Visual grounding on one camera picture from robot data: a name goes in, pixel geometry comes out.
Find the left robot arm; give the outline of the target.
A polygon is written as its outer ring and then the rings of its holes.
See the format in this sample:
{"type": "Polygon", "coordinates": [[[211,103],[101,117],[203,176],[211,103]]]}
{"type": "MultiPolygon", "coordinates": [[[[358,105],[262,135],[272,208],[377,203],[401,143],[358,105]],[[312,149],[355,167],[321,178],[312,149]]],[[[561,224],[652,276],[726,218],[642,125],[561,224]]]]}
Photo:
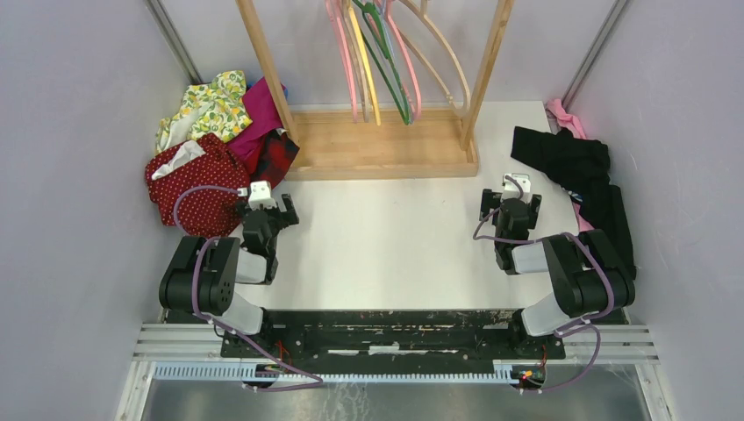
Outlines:
{"type": "Polygon", "coordinates": [[[161,279],[159,301],[166,310],[202,316],[232,332],[242,332],[242,344],[262,357],[274,350],[275,332],[265,326],[267,311],[235,292],[238,284],[269,285],[278,268],[280,231],[299,224],[294,201],[239,200],[241,234],[218,237],[185,236],[161,279]]]}

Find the red polka dot skirt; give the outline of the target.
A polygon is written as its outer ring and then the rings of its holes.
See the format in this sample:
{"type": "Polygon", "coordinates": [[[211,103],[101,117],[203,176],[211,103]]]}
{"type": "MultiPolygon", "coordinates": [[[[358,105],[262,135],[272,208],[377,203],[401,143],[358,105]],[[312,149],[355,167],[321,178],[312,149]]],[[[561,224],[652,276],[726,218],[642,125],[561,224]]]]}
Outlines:
{"type": "Polygon", "coordinates": [[[237,191],[250,183],[240,158],[213,133],[157,154],[144,179],[161,222],[202,237],[225,237],[239,225],[237,191]]]}

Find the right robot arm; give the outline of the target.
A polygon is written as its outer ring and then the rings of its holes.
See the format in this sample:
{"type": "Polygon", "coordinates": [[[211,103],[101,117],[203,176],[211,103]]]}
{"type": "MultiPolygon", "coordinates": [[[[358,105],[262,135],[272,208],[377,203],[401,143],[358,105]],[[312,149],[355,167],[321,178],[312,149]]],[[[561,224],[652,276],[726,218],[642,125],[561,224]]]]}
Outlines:
{"type": "Polygon", "coordinates": [[[490,223],[499,268],[508,275],[548,275],[551,290],[539,302],[516,310],[506,335],[509,351],[528,358],[542,337],[566,337],[591,321],[633,303],[635,287],[624,262],[601,230],[529,235],[538,222],[541,197],[484,189],[479,224],[490,223]]]}

